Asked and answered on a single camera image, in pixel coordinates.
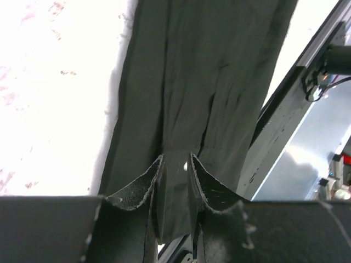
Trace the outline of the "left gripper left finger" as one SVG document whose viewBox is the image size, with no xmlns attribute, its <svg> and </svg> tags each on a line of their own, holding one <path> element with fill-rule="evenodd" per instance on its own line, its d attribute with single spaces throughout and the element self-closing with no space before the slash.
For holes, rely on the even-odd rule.
<svg viewBox="0 0 351 263">
<path fill-rule="evenodd" d="M 141 176 L 108 197 L 106 262 L 156 262 L 156 197 L 162 181 L 160 155 Z"/>
</svg>

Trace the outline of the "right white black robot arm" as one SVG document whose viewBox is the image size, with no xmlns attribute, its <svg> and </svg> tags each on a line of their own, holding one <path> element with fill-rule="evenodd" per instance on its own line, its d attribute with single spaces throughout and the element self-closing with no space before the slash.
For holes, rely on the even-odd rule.
<svg viewBox="0 0 351 263">
<path fill-rule="evenodd" d="M 331 45 L 325 52 L 324 70 L 328 74 L 350 76 L 351 46 Z"/>
</svg>

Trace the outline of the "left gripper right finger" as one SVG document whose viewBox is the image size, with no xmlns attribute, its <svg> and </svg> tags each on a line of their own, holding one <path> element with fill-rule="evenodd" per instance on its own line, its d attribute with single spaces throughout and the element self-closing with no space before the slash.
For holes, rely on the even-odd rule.
<svg viewBox="0 0 351 263">
<path fill-rule="evenodd" d="M 190 154 L 188 201 L 191 243 L 196 262 L 254 262 L 251 234 L 244 211 L 247 201 L 213 177 Z"/>
</svg>

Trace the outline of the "black long sleeve shirt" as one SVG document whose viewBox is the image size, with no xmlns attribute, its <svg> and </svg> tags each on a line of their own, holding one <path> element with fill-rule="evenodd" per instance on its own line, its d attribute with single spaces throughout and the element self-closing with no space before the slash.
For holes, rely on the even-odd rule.
<svg viewBox="0 0 351 263">
<path fill-rule="evenodd" d="M 138 2 L 100 193 L 117 192 L 163 156 L 161 243 L 190 233 L 190 154 L 236 190 L 296 5 Z"/>
</svg>

